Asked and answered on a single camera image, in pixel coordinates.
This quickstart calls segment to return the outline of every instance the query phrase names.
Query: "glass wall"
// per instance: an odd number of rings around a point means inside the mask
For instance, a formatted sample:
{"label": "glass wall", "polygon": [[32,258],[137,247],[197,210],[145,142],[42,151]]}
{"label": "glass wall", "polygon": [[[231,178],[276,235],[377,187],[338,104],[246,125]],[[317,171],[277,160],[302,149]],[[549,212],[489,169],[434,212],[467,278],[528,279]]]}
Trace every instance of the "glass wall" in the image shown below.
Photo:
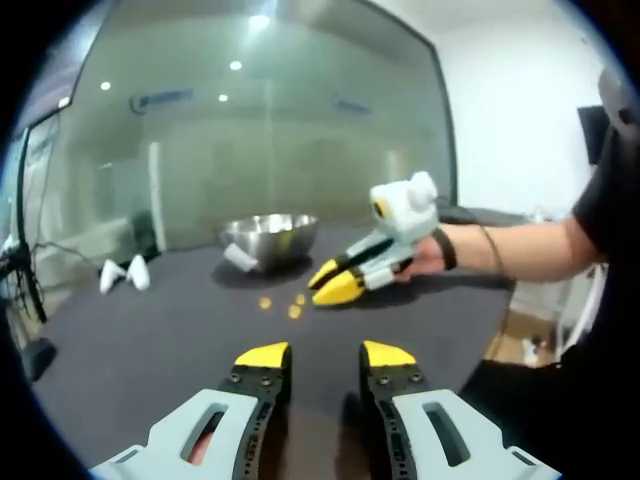
{"label": "glass wall", "polygon": [[452,197],[446,105],[434,49],[366,2],[122,0],[56,117],[41,235],[190,247],[257,213],[368,215],[421,169]]}

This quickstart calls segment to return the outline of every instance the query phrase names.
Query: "dark table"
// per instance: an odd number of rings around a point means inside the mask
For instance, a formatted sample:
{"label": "dark table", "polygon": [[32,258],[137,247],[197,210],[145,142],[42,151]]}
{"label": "dark table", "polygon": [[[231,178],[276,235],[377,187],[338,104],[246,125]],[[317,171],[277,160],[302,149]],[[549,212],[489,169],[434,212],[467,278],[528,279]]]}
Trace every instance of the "dark table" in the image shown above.
{"label": "dark table", "polygon": [[[365,339],[402,347],[436,388],[459,390],[501,324],[511,287],[452,271],[319,309],[306,282],[322,263],[367,233],[320,229],[312,261],[274,278],[247,276],[214,247],[166,253],[150,263],[151,288],[121,283],[106,296],[80,286],[43,334],[58,347],[35,385],[63,439],[88,466],[132,444],[203,388],[215,388],[244,351],[288,341],[293,392],[282,478],[367,478],[358,433],[357,351]],[[288,317],[296,295],[307,304]],[[262,310],[261,297],[272,305]]]}

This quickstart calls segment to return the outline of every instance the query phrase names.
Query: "forearm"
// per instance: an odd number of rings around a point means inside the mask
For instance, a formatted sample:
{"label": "forearm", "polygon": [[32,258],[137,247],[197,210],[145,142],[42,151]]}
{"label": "forearm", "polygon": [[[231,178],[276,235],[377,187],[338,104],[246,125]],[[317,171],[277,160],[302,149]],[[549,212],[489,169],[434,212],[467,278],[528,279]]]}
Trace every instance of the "forearm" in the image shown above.
{"label": "forearm", "polygon": [[[485,227],[485,232],[477,225],[442,225],[441,228],[453,243],[458,266],[491,273],[499,273],[502,268],[501,273],[517,280],[541,282],[569,278],[584,270],[596,257],[595,249],[575,220],[562,224]],[[493,240],[499,259],[487,235]]]}

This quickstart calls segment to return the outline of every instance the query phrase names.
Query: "wrist strap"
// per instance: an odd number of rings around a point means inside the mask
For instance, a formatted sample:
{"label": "wrist strap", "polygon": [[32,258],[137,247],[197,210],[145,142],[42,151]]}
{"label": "wrist strap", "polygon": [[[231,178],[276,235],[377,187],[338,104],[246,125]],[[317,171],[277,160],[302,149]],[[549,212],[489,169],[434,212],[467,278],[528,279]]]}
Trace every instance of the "wrist strap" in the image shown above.
{"label": "wrist strap", "polygon": [[442,258],[444,259],[444,269],[451,270],[458,266],[458,257],[456,256],[456,250],[453,248],[453,243],[446,233],[440,228],[436,228],[431,234],[435,241],[440,245],[442,250]]}

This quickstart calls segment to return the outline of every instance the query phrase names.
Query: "stainless steel bowl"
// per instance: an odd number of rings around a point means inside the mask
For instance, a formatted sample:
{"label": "stainless steel bowl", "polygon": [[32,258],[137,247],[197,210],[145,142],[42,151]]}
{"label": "stainless steel bowl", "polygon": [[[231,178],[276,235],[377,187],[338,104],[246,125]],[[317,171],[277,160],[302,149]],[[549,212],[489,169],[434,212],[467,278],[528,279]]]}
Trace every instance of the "stainless steel bowl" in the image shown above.
{"label": "stainless steel bowl", "polygon": [[318,220],[311,215],[255,215],[227,223],[220,239],[225,248],[235,243],[265,272],[304,258],[317,231]]}

